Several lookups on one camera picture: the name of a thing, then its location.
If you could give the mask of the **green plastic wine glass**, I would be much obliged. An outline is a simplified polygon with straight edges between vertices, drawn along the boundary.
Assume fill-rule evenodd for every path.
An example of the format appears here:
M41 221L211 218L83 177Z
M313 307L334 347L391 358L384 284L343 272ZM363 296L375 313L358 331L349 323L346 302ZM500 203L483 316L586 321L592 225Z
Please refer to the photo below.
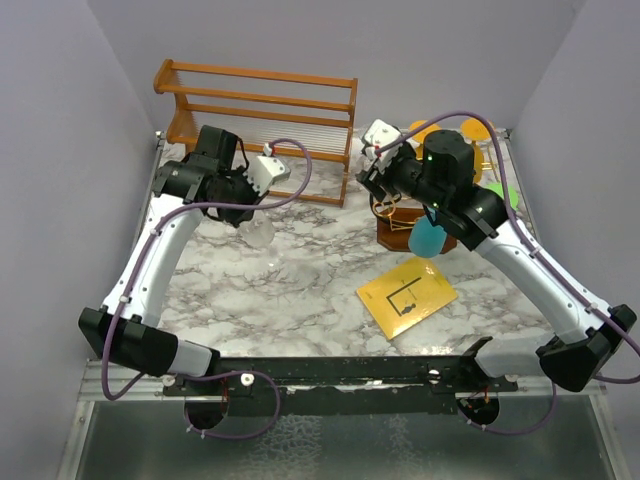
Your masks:
M509 197L509 204L513 210L518 208L520 203L520 197L517 190L509 186L507 190L503 189L503 186L499 182L488 183L485 185L485 188L496 193L502 200L505 200L506 197Z

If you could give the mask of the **orange plastic wine glass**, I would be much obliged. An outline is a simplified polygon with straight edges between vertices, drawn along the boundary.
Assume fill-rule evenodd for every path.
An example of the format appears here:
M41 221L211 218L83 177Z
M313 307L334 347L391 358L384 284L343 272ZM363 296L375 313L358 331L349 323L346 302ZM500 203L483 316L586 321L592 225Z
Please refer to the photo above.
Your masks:
M471 142L474 151L474 182L479 184L485 172L495 172L490 152L489 130L477 119L467 118L460 125L462 135Z
M439 131L441 129L438 123L433 123L424 128L424 125L427 123L426 120L415 121L409 126L409 131L412 132L414 130L420 129L415 135L413 135L408 143L413 148L414 153L418 161L423 160L424 156L424 141L427 135L432 132Z

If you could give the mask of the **blue plastic wine glass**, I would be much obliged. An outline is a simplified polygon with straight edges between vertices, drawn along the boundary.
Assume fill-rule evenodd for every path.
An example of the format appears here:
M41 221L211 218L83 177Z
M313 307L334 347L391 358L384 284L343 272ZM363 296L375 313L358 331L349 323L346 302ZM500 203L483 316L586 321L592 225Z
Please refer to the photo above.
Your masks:
M426 209L425 215L416 220L408 239L410 252L421 258L439 255L445 245L447 233L440 225L434 225L435 212Z

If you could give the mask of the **clear wine glass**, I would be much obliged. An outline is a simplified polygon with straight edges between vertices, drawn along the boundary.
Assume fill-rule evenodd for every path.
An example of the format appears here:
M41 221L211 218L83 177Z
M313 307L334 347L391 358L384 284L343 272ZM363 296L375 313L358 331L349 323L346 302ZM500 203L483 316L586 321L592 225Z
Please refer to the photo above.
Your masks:
M262 211L253 212L253 217L238 227L241 239L250 247L267 248L275 237L275 227L269 217Z

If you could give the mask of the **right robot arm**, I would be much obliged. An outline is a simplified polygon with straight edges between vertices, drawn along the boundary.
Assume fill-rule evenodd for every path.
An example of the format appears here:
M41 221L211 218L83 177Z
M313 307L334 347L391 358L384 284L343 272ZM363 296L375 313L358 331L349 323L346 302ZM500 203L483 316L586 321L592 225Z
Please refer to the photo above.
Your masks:
M536 306L550 335L490 339L459 367L461 383L481 391L506 375L544 375L580 392L636 321L626 305L590 292L527 231L510 205L475 183L474 149L453 130L429 133L418 158L401 131L374 121L361 137L370 166L358 182L376 199L402 194L422 204L434 225L506 275Z

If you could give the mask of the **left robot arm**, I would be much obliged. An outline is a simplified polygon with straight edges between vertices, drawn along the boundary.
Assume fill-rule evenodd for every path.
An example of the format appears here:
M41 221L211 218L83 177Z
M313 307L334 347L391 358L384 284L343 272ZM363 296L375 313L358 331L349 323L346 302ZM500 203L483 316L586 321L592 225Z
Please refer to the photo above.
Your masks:
M156 170L146 221L116 286L98 309L85 308L79 328L92 350L115 364L152 376L186 375L195 392L220 385L217 351L159 329L162 303L177 262L204 217L202 203L224 204L220 218L233 225L252 218L242 205L262 197L234 166L237 135L205 126L195 149Z

